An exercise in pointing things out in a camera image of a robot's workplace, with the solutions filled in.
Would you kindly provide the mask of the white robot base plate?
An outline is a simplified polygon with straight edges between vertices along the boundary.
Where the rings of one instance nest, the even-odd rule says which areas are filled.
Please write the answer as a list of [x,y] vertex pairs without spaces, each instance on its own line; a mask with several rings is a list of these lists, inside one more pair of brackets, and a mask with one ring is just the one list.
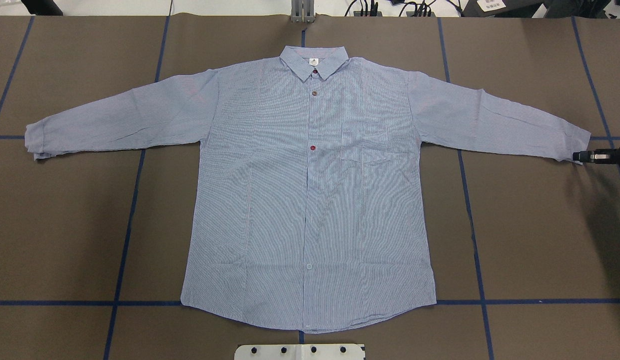
[[366,360],[364,344],[246,344],[237,347],[235,360]]

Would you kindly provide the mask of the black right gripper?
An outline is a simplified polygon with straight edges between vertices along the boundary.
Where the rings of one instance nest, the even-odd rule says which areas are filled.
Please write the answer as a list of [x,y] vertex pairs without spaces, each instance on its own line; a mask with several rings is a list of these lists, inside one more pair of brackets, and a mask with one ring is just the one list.
[[573,153],[573,161],[579,163],[609,164],[620,167],[620,146],[609,149],[584,150]]

